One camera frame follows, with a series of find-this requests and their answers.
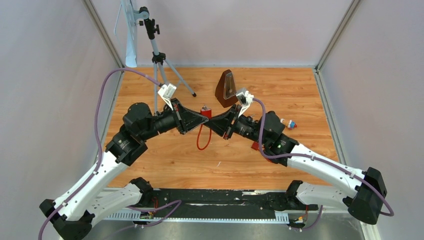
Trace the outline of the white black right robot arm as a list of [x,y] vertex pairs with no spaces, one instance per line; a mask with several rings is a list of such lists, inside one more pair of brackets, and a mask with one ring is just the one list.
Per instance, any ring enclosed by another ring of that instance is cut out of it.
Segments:
[[206,126],[224,139],[240,135],[258,144],[266,159],[274,164],[295,168],[316,176],[329,185],[314,185],[294,180],[285,195],[292,209],[301,205],[324,205],[346,210],[357,220],[375,225],[383,215],[387,188],[381,172],[373,167],[367,170],[333,161],[283,133],[285,126],[274,111],[259,120],[240,114],[241,106],[233,105],[216,115]]

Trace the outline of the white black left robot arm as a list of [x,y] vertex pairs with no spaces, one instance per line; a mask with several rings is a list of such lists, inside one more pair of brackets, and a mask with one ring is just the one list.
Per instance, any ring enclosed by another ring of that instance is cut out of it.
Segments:
[[172,129],[184,135],[208,120],[200,112],[185,108],[176,98],[156,115],[146,103],[134,103],[95,165],[62,196],[45,199],[40,210],[64,240],[82,240],[96,224],[113,213],[136,204],[149,206],[153,201],[153,188],[141,177],[114,193],[102,198],[98,195],[148,149],[147,140]]

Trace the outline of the brown wooden metronome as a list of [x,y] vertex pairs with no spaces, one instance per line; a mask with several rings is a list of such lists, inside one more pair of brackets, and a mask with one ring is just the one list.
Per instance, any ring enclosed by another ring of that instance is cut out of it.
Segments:
[[215,88],[215,98],[223,108],[231,107],[237,103],[237,89],[233,72],[230,69],[225,70]]

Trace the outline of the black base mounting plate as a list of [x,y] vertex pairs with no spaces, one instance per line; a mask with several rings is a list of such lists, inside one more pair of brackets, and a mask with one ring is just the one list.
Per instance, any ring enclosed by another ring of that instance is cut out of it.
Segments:
[[249,219],[275,218],[276,212],[317,211],[318,205],[305,205],[284,190],[180,189],[157,188],[135,208],[155,209],[180,200],[171,214],[181,219]]

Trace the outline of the white board on tripod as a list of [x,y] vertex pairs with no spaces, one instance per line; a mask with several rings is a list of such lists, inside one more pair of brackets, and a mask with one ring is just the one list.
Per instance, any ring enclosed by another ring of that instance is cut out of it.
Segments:
[[128,68],[136,68],[137,62],[137,11],[132,0],[120,0],[113,28],[119,47],[124,53],[124,63]]

